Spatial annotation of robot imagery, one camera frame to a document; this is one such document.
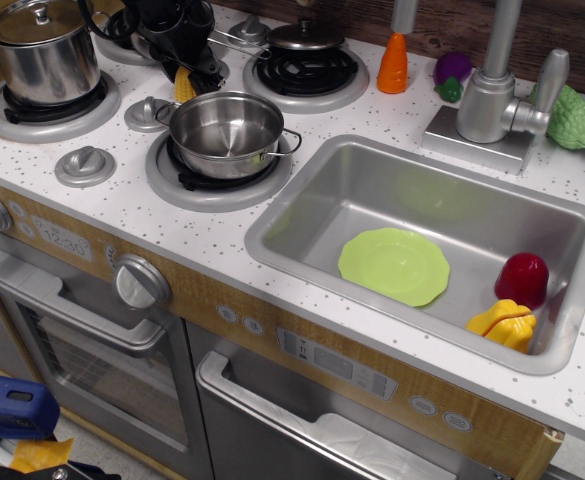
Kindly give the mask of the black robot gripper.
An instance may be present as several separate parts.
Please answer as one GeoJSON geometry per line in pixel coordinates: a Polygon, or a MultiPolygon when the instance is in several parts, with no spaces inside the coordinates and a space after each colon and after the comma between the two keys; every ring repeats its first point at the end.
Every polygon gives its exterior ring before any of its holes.
{"type": "MultiPolygon", "coordinates": [[[[207,48],[215,20],[205,1],[124,1],[132,31],[155,51],[174,60],[198,60],[207,48]]],[[[224,83],[221,63],[206,52],[189,74],[196,94],[219,91],[224,83]]]]}

